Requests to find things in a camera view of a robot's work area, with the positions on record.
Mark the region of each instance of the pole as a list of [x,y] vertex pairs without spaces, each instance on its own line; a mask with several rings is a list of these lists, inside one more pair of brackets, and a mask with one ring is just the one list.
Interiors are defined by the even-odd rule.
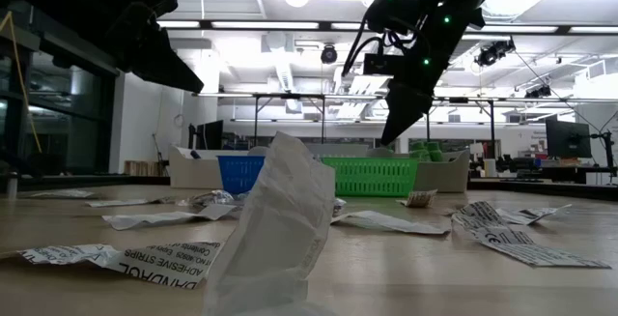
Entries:
[[495,159],[495,121],[493,119],[493,101],[490,101],[490,119],[492,121],[492,149],[490,150],[490,158]]
[[258,112],[259,112],[259,107],[258,107],[258,101],[260,100],[259,97],[255,98],[255,122],[253,122],[253,147],[256,147],[258,145]]
[[324,144],[324,123],[326,119],[326,99],[322,98],[322,144]]
[[427,113],[427,142],[430,141],[430,134],[429,134],[429,113]]

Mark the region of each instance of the plastic basket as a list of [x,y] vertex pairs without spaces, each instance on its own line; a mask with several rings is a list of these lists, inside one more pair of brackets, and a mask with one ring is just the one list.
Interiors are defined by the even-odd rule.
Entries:
[[217,156],[223,190],[231,194],[240,194],[251,190],[255,185],[260,170],[264,166],[264,157]]
[[323,158],[335,169],[338,196],[407,196],[414,188],[413,158]]

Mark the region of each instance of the green basket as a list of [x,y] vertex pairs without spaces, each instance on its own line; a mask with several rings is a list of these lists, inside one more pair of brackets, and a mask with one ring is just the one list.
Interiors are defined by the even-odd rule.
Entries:
[[337,196],[407,196],[414,188],[413,158],[323,158],[335,169]]

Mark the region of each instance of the ceiling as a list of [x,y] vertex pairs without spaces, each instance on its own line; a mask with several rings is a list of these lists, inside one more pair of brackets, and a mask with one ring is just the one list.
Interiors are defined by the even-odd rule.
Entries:
[[[493,11],[513,9],[513,1],[493,4]],[[618,25],[616,0],[525,0],[529,4],[522,14],[508,19],[512,23]],[[292,7],[286,0],[179,0],[179,7],[163,19],[268,19],[330,20],[358,22],[366,11],[362,0],[308,0],[303,7]],[[226,91],[256,92],[269,78],[277,76],[280,56],[263,52],[262,36],[257,31],[170,31],[173,39],[210,39],[220,57],[220,85]],[[285,56],[296,83],[303,78],[333,81],[343,66],[347,50],[355,36],[352,32],[293,32],[295,42],[314,41],[317,46],[295,46]],[[489,68],[479,69],[473,57],[491,41],[462,41],[436,87],[445,96],[522,96],[526,87],[539,83],[538,75],[548,74],[554,88],[568,89],[575,75],[605,58],[618,56],[618,37],[514,36],[521,58],[509,54]],[[320,61],[324,43],[333,43],[338,60],[332,65]],[[344,80],[342,88],[351,86]]]

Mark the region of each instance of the table surface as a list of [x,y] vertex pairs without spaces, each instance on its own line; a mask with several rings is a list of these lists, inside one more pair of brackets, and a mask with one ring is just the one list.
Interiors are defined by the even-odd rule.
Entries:
[[[199,189],[163,186],[87,188],[107,199],[188,195]],[[485,200],[496,208],[573,204],[522,227],[537,243],[600,259],[617,270],[531,268],[475,243],[461,228],[445,237],[330,228],[309,276],[309,301],[338,315],[615,315],[618,309],[618,206],[610,202],[500,191],[439,194],[431,209],[406,209],[395,199],[351,199],[346,212],[374,210],[450,226],[446,209]],[[236,221],[116,231],[100,216],[186,211],[174,205],[90,208],[83,200],[0,199],[0,252],[51,244],[150,244],[225,241]],[[196,290],[159,286],[98,268],[0,260],[0,305],[6,315],[200,315]]]

